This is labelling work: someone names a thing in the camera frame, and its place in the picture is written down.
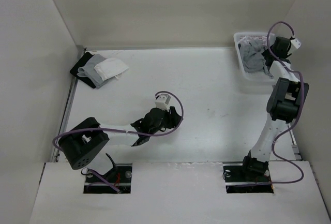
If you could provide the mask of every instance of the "rectangular cutout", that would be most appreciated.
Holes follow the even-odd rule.
[[[248,177],[243,174],[241,165],[223,166],[223,179],[225,180],[227,193],[274,193],[273,186],[270,185],[251,185],[254,183],[270,182],[269,176]]]
[[[85,178],[84,194],[130,194],[132,179],[132,164],[117,165],[118,170],[109,183],[119,189],[119,193],[104,184],[95,176]]]

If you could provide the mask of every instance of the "floor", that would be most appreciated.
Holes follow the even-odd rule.
[[[46,165],[30,224],[44,223],[327,223],[322,197],[306,161],[305,177],[274,185],[274,194],[228,194],[222,162],[242,161],[264,127],[269,94],[243,91],[233,49],[94,51],[117,57],[129,70],[101,89],[78,82],[66,130],[93,116],[107,125],[127,125],[154,107],[166,90],[184,105],[184,121],[173,134],[139,147],[102,149],[117,163],[133,163],[131,194],[83,194],[84,177],[63,162]],[[172,99],[177,109],[178,103]],[[276,151],[295,160],[294,137]],[[273,181],[300,177],[283,161],[271,161]]]
[[[67,130],[93,116],[107,125],[127,125],[142,118],[154,104],[154,93],[166,90],[184,105],[184,121],[173,134],[144,145],[111,145],[118,163],[242,161],[264,127],[269,94],[247,94],[241,89],[234,49],[193,48],[94,51],[120,58],[129,66],[119,80],[100,89],[79,81]],[[170,102],[180,110],[175,99]],[[281,138],[277,152],[295,160],[290,134]]]
[[[222,163],[133,163],[131,194],[83,194],[84,177],[66,163],[47,163],[30,224],[330,224],[310,165],[305,178],[275,193],[226,193]],[[271,162],[275,181],[299,171]]]

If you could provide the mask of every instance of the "white storage bin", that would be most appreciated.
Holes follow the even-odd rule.
[[[251,38],[260,38],[262,39],[262,36],[267,36],[268,33],[262,33],[262,32],[242,32],[242,33],[235,33],[233,35],[234,43],[237,51],[238,61],[239,61],[239,67],[241,70],[241,73],[244,77],[244,80],[247,81],[251,85],[275,85],[275,80],[270,78],[268,75],[266,75],[264,72],[254,72],[254,73],[248,73],[244,70],[244,65],[242,58],[240,56],[238,42],[244,38],[245,36],[249,36]],[[270,34],[270,45],[272,45],[275,42],[276,35],[271,33]]]

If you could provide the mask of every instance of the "gray cloth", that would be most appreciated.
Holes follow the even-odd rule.
[[[272,77],[262,56],[262,53],[265,51],[262,40],[254,39],[249,41],[249,44],[242,44],[239,51],[246,72],[263,71],[266,75]]]
[[[94,69],[94,67],[101,63],[102,61],[105,61],[106,58],[101,56],[100,54],[96,54],[93,57],[87,61],[87,63],[83,66],[78,68],[77,75],[82,78],[90,78],[90,80],[93,82],[96,88],[101,88],[104,86],[110,79],[102,80],[101,76],[97,73],[97,71]]]

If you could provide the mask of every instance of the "white wall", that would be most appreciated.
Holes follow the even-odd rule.
[[[1,223],[28,223],[76,58],[52,0],[0,0]]]
[[[296,0],[285,20],[302,41],[292,56],[310,89],[303,115],[294,130],[303,158],[312,162],[320,189],[331,210],[331,4],[329,0]]]
[[[87,47],[232,46],[233,34],[266,30],[294,0],[54,0]]]

